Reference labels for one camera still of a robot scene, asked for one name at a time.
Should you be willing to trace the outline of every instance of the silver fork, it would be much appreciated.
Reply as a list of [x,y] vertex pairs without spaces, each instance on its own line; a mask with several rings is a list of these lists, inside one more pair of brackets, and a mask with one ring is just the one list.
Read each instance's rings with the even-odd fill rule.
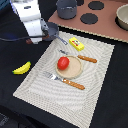
[[50,78],[50,79],[52,79],[52,80],[59,80],[59,81],[61,81],[61,82],[63,82],[63,83],[66,83],[66,84],[71,85],[71,86],[73,86],[73,87],[76,87],[76,88],[78,88],[78,89],[81,89],[81,90],[85,89],[85,87],[84,87],[83,85],[77,84],[77,83],[72,82],[72,81],[69,81],[69,80],[67,80],[67,79],[59,78],[59,77],[57,77],[56,75],[54,75],[54,74],[52,74],[52,73],[49,73],[49,72],[44,71],[44,72],[43,72],[43,75],[44,75],[45,77],[47,77],[47,78]]

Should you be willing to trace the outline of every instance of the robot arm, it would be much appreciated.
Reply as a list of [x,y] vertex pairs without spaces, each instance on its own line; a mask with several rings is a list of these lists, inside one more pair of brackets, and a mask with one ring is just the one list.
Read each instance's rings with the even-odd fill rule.
[[[41,18],[37,0],[11,0],[14,13],[16,13],[21,22],[23,22],[29,36],[44,36],[43,31],[48,30],[48,26]],[[31,38],[34,44],[42,41],[42,38]]]

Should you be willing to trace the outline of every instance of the yellow banana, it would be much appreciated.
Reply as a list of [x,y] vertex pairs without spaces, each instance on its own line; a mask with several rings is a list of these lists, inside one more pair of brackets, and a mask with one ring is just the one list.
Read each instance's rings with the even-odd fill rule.
[[13,72],[13,74],[23,74],[23,73],[25,73],[25,72],[27,72],[27,71],[29,70],[30,66],[31,66],[31,62],[28,61],[28,62],[27,62],[26,64],[24,64],[22,67],[17,68],[17,69],[15,69],[15,70],[12,71],[12,72]]

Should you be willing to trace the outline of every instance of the wooden knife handle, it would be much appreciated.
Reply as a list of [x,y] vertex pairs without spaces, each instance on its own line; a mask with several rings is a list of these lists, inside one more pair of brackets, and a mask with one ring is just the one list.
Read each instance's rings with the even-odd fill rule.
[[90,61],[90,62],[93,62],[93,63],[97,62],[97,60],[93,59],[93,58],[89,58],[89,57],[85,57],[85,56],[81,56],[81,55],[78,55],[77,57],[82,59],[82,60]]
[[81,90],[85,89],[85,87],[83,85],[77,84],[77,83],[72,82],[72,81],[69,81],[67,79],[63,79],[63,82],[66,83],[66,84],[68,84],[68,85],[71,85],[71,86],[74,86],[76,88],[79,88]]

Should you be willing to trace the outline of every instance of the knife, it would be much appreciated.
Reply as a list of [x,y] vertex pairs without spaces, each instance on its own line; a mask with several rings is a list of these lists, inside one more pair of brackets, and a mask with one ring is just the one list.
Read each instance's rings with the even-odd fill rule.
[[[73,53],[69,53],[69,52],[66,52],[66,51],[63,51],[63,50],[59,50],[59,52],[63,53],[63,54],[66,54],[66,55],[75,55]],[[96,63],[97,60],[96,59],[93,59],[93,58],[89,58],[89,57],[86,57],[86,56],[81,56],[81,55],[75,55],[76,57],[82,59],[82,60],[86,60],[86,61],[89,61],[89,62],[93,62],[93,63]]]

